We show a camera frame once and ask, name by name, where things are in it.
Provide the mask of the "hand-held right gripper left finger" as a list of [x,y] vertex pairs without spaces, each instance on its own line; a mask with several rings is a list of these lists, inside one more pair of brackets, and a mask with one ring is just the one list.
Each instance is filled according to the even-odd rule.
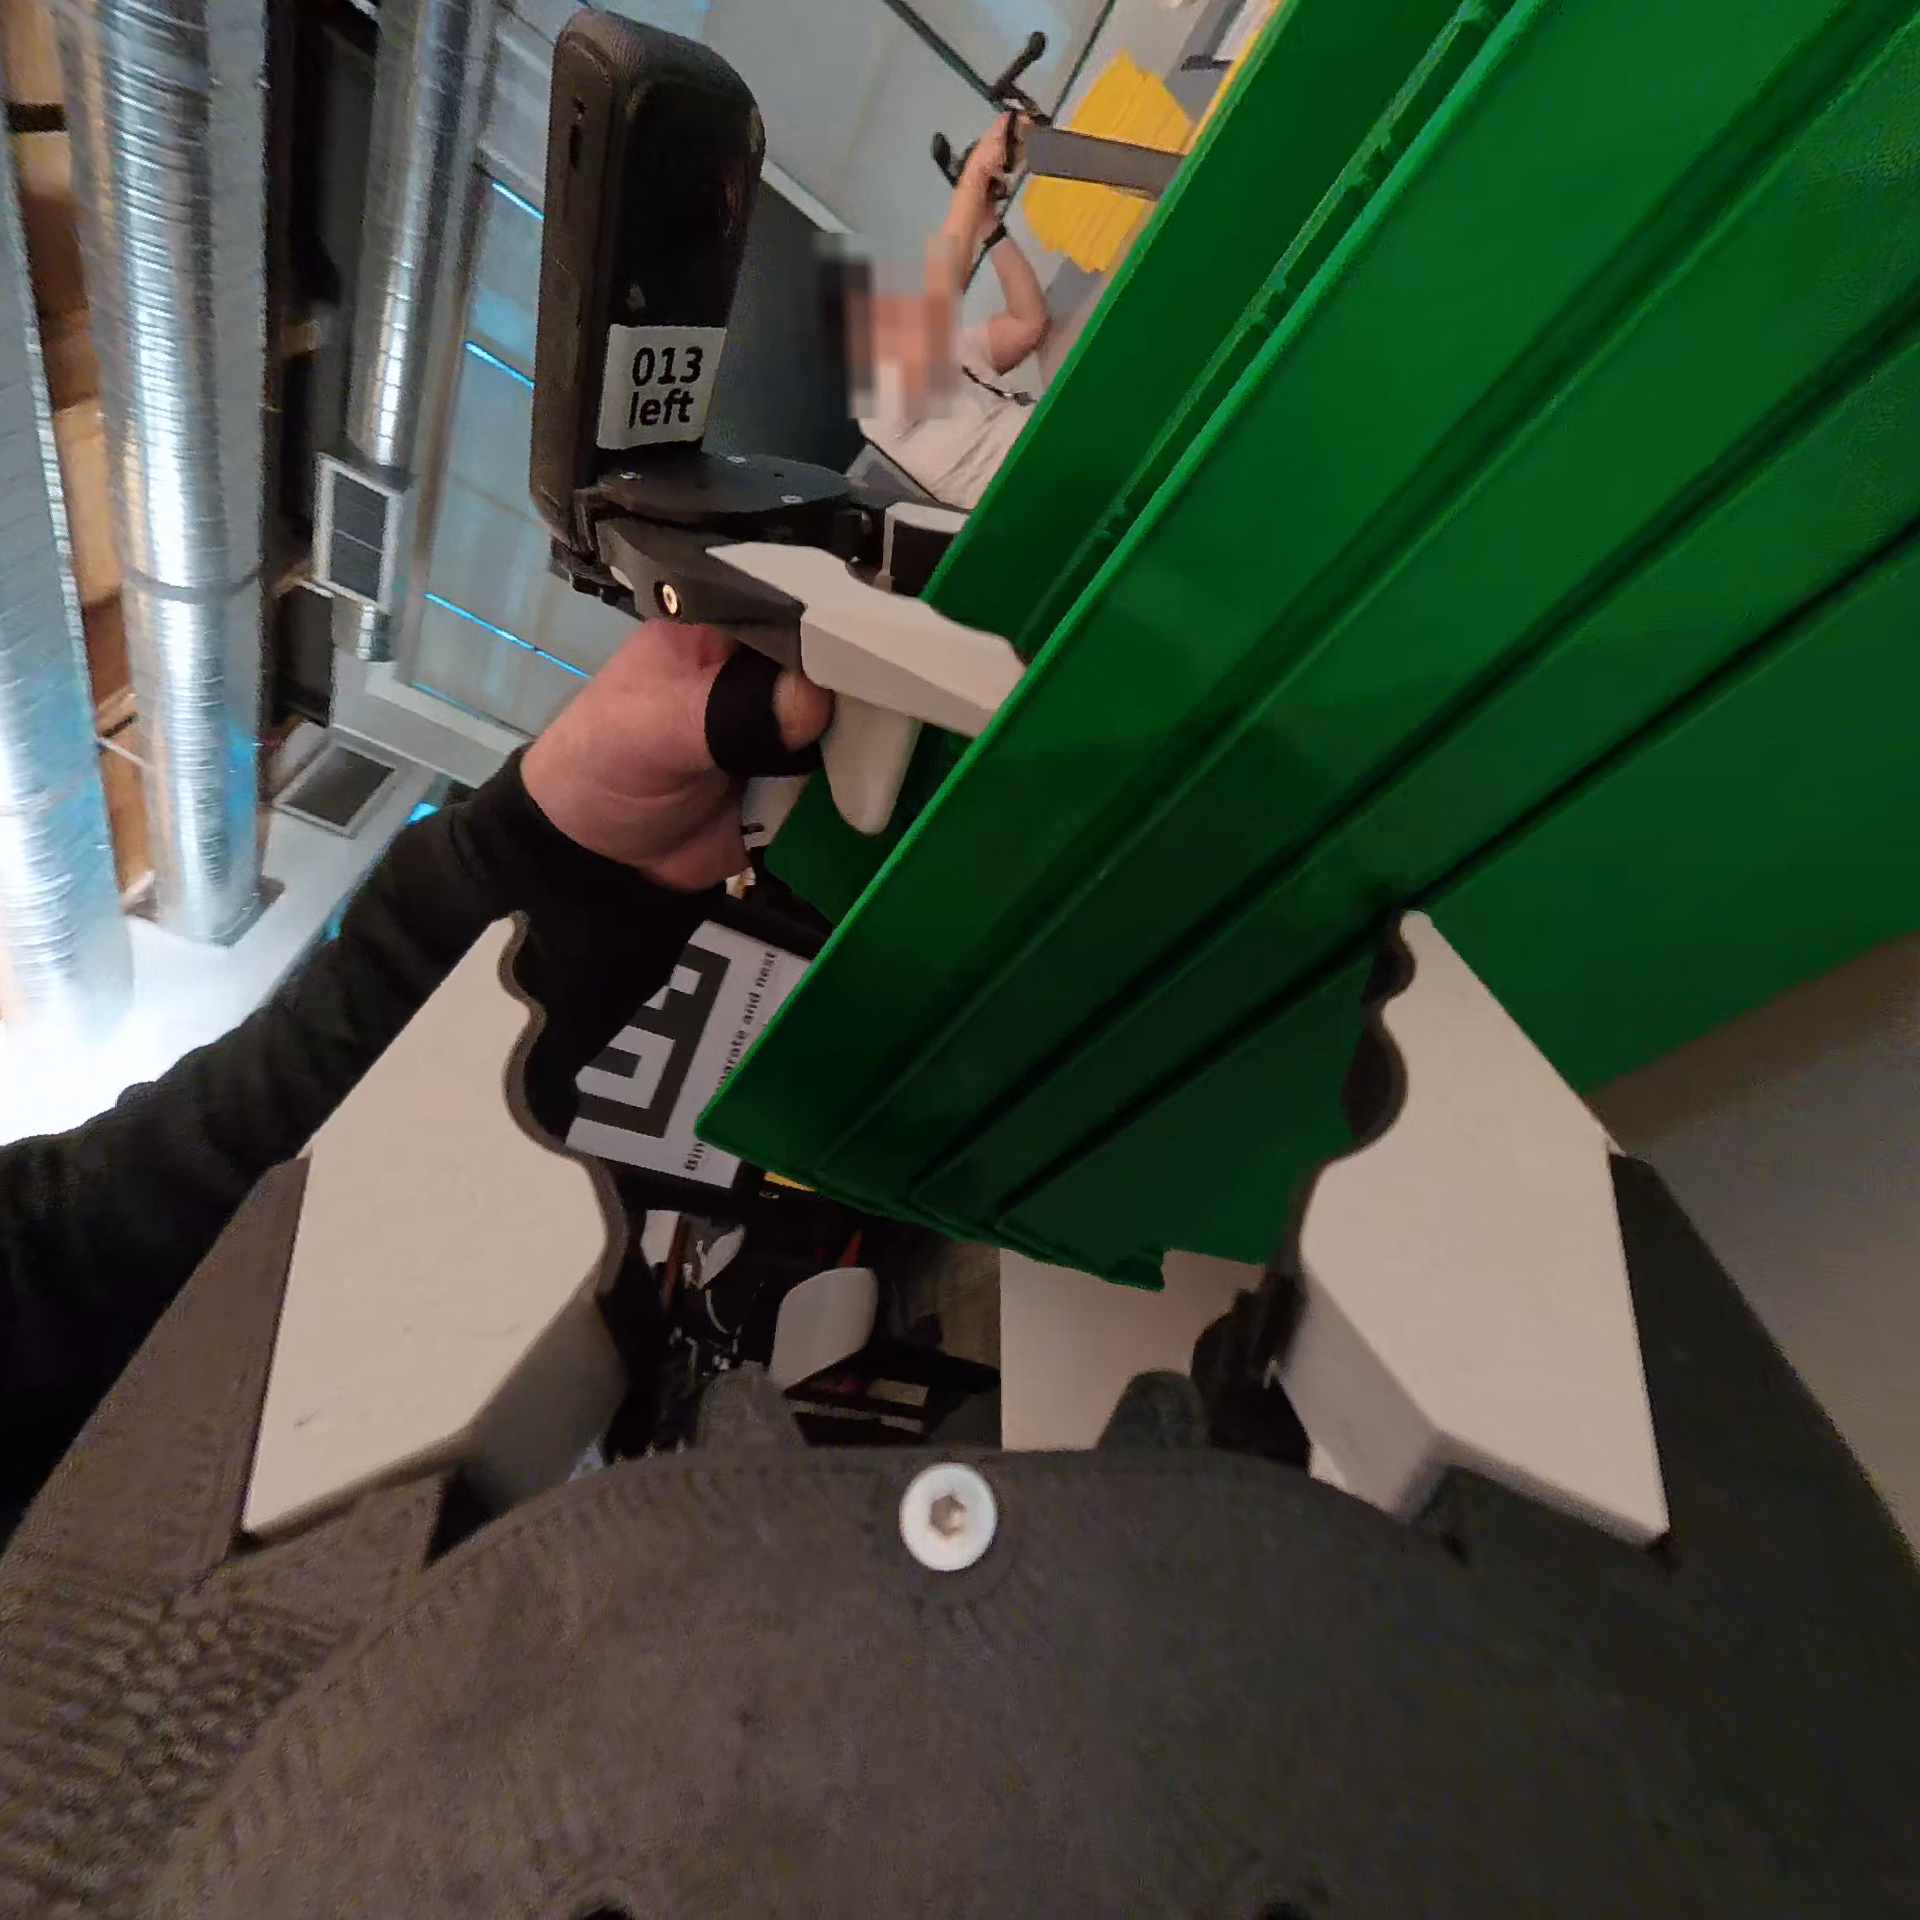
[[252,1539],[436,1473],[508,1510],[574,1477],[625,1396],[601,1310],[622,1226],[520,1096],[542,1021],[522,937],[486,927],[302,1156]]

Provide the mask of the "silver ventilation duct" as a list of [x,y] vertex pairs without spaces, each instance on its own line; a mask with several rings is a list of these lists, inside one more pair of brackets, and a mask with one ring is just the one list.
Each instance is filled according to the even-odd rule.
[[368,469],[416,462],[436,310],[468,230],[497,4],[380,8],[345,435]]
[[264,4],[61,4],[157,924],[224,947],[262,889]]

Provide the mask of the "black and white paper tag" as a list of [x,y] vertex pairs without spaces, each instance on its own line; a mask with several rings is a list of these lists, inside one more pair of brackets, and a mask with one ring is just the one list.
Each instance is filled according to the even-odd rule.
[[758,933],[699,927],[660,991],[576,1074],[566,1146],[691,1199],[740,1190],[748,1164],[700,1122],[807,968]]

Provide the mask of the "white vent grille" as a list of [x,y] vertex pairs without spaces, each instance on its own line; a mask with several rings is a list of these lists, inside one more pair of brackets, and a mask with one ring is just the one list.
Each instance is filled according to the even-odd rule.
[[409,496],[334,454],[316,460],[312,582],[365,611],[397,611]]

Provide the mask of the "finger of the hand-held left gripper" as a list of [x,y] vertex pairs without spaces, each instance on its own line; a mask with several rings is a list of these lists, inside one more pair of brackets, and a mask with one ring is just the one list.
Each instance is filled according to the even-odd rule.
[[892,502],[882,513],[881,582],[895,597],[923,597],[969,513],[926,502]]
[[964,739],[988,728],[1027,674],[1003,637],[857,577],[821,547],[724,543],[712,559],[739,582],[797,605],[797,670],[814,687]]

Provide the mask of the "person's left hand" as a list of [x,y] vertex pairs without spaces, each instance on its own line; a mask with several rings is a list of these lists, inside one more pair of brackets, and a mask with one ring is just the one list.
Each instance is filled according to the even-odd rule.
[[639,626],[524,750],[530,803],[573,844],[669,890],[747,873],[743,787],[709,750],[709,700],[737,649],[709,626]]

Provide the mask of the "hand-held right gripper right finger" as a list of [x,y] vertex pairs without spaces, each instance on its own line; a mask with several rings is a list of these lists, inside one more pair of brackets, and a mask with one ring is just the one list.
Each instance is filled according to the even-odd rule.
[[1616,1144],[1428,915],[1388,955],[1359,1055],[1385,1109],[1295,1241],[1278,1382],[1310,1468],[1401,1522],[1468,1473],[1651,1546],[1668,1491]]

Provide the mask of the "person's left forearm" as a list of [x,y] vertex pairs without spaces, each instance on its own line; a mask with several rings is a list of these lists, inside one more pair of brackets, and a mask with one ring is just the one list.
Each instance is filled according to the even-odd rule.
[[239,1207],[498,922],[542,1011],[529,1096],[566,1132],[576,1074],[663,988],[723,899],[561,833],[511,759],[402,829],[338,931],[248,1021],[67,1132],[2,1154],[2,1510],[11,1534]]

